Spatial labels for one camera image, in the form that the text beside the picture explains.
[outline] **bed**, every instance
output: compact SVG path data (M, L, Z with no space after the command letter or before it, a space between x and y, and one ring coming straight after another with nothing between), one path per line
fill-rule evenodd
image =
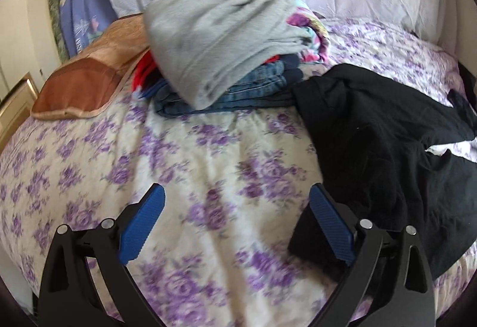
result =
M366 18L323 22L333 45L330 61L304 66L306 75L349 62L446 105L450 89L466 92L457 60L402 26ZM128 269L165 321L307 325L335 284L286 252L309 188L321 181L296 110L164 119L152 105L132 100L129 89L89 120L28 119L0 155L0 240L33 291L39 292L60 224L82 229L114 218L159 182L168 197L165 211ZM476 141L448 147L477 162ZM118 316L95 261L89 264L108 313ZM438 317L476 269L474 243L435 282Z

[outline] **gray folded garment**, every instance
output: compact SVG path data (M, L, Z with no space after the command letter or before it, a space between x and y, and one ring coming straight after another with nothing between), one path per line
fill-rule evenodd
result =
M311 42L286 23L295 9L295 0L158 0L144 24L164 77L202 110L270 57Z

